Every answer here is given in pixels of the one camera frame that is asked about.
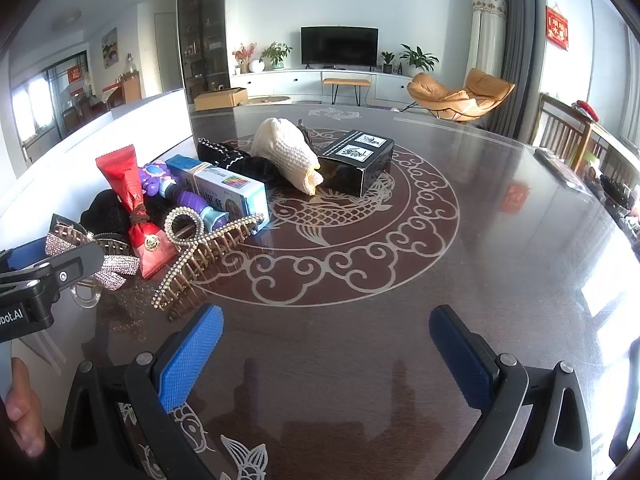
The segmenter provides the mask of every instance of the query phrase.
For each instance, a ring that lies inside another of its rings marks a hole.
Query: white sticker
[[[347,156],[349,158],[353,158],[354,160],[364,162],[372,153],[373,152],[371,150],[367,150],[366,148],[360,148],[358,146],[353,146],[352,144],[347,144],[343,149],[336,153],[336,155]]]
[[[363,144],[368,144],[369,146],[375,146],[376,148],[379,148],[386,142],[386,139],[381,139],[380,137],[376,137],[371,134],[364,134],[359,136],[356,139],[356,142],[362,142]]]

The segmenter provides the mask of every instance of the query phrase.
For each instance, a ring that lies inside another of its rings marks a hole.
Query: hand
[[[11,432],[20,448],[30,457],[44,450],[44,425],[40,420],[40,399],[31,389],[29,369],[17,357],[11,359],[13,387],[6,396],[6,413],[15,423]]]

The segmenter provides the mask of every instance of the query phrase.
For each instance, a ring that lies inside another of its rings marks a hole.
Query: blue and white box
[[[199,194],[213,209],[227,211],[230,220],[262,213],[258,231],[269,223],[263,183],[184,155],[174,155],[166,164],[180,186]]]

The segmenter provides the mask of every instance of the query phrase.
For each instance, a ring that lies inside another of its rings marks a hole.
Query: purple toy wand
[[[216,211],[200,195],[181,189],[163,160],[145,164],[138,168],[138,173],[142,189],[149,196],[160,194],[175,205],[193,209],[202,218],[207,232],[222,227],[228,221],[229,213]]]

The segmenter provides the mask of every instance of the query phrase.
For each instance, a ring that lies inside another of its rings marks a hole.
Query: television screen
[[[302,64],[375,66],[378,30],[367,27],[301,27]]]

